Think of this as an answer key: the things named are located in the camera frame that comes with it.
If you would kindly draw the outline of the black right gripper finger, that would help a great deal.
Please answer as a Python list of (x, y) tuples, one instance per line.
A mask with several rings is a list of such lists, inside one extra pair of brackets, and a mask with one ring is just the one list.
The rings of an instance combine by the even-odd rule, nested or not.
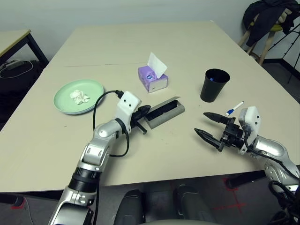
[(204, 112), (203, 115), (214, 122), (222, 124), (227, 124), (231, 120), (231, 118), (213, 112)]
[(213, 137), (213, 135), (209, 134), (208, 132), (194, 128), (194, 131), (207, 143), (215, 147), (218, 151), (222, 151), (221, 142)]

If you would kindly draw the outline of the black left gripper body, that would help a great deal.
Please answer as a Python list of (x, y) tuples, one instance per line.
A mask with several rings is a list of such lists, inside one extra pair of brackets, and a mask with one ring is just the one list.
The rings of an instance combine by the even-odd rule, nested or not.
[(142, 117), (137, 117), (137, 111), (132, 114), (131, 121), (130, 121), (130, 126), (131, 128), (138, 127), (143, 135), (147, 133), (147, 130), (138, 122)]

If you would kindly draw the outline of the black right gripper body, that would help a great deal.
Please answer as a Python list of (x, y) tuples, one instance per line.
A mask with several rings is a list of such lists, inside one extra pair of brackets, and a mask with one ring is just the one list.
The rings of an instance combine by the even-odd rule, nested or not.
[(222, 152), (225, 146), (241, 149), (244, 145), (243, 130), (235, 124), (235, 120), (235, 117), (221, 118), (220, 122), (225, 124), (225, 129), (220, 139), (220, 146), (217, 147), (219, 152)]

